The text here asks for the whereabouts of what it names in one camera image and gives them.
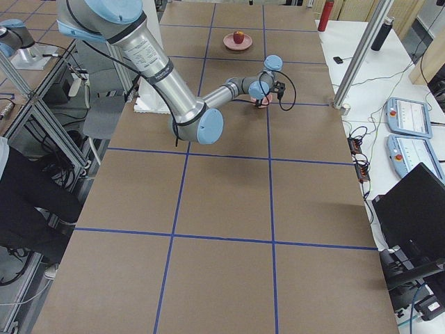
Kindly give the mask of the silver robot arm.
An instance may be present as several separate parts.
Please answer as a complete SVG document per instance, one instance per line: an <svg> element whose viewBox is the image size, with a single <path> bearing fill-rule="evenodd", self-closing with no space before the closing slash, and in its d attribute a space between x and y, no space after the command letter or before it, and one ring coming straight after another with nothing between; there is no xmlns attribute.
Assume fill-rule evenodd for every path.
<svg viewBox="0 0 445 334"><path fill-rule="evenodd" d="M57 1L58 29L68 37L108 42L120 48L136 72L163 98L177 140L215 143L223 132L219 107L248 94L267 104L272 93L282 97L285 85L275 75L282 59L268 56L253 77L234 77L205 97L195 96L147 27L142 1Z"/></svg>
<svg viewBox="0 0 445 334"><path fill-rule="evenodd" d="M11 57L19 49L28 49L35 44L33 36L20 19L1 22L1 53Z"/></svg>

